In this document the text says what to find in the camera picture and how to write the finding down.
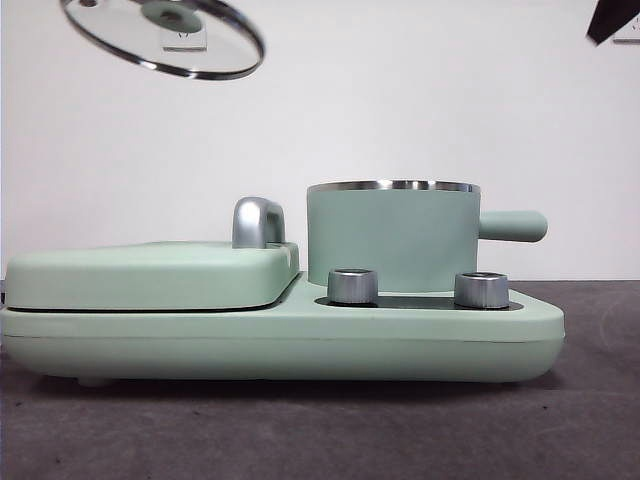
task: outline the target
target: metal handle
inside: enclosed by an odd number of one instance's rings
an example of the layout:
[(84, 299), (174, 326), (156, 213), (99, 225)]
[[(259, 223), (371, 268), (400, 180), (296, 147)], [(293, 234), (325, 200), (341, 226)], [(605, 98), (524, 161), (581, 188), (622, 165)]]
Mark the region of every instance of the metal handle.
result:
[(512, 242), (537, 242), (547, 233), (547, 219), (533, 210), (481, 212), (480, 238)]
[(238, 200), (233, 211), (233, 248), (267, 248), (267, 243), (284, 243), (282, 207), (261, 197)]

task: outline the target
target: appliance base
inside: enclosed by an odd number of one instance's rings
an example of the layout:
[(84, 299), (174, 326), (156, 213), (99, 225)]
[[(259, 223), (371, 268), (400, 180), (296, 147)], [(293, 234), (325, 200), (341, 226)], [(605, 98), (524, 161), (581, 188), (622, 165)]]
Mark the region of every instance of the appliance base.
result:
[(325, 294), (303, 275), (264, 309), (4, 309), (3, 343), (30, 370), (97, 386), (119, 378), (522, 381), (551, 368), (564, 338), (560, 309), (516, 291), (511, 301), (523, 308), (507, 311), (315, 302)]

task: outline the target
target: silver pot rim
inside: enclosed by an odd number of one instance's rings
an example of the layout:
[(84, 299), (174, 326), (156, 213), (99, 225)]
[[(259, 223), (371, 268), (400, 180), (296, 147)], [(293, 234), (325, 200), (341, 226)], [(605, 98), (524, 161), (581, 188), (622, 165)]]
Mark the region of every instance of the silver pot rim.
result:
[(358, 180), (320, 183), (309, 187), (307, 193), (337, 190), (446, 190), (449, 192), (480, 193), (478, 185), (440, 180)]

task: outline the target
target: black object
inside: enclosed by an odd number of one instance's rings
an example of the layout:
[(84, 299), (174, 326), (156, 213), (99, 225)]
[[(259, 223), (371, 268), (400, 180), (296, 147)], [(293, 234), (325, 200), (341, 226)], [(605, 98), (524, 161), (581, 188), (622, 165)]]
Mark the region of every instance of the black object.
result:
[(640, 13), (640, 0), (600, 0), (587, 36), (600, 45)]
[[(465, 307), (458, 305), (453, 301), (453, 297), (403, 297), (381, 295), (376, 303), (340, 303), (332, 302), (328, 297), (316, 298), (315, 302), (319, 305), (329, 307), (349, 307), (349, 308), (398, 308), (398, 309), (416, 309), (416, 310), (485, 310), (483, 308)], [(524, 308), (519, 303), (510, 302), (509, 306), (504, 308), (488, 309), (493, 312), (504, 312), (511, 310), (520, 310)]]

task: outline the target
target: pot handle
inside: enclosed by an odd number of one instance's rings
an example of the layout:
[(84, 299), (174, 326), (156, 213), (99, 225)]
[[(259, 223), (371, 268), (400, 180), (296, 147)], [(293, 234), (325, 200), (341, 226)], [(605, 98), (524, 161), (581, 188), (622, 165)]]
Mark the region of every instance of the pot handle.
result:
[(547, 233), (547, 219), (533, 210), (480, 212), (480, 234), (484, 240), (537, 242)]

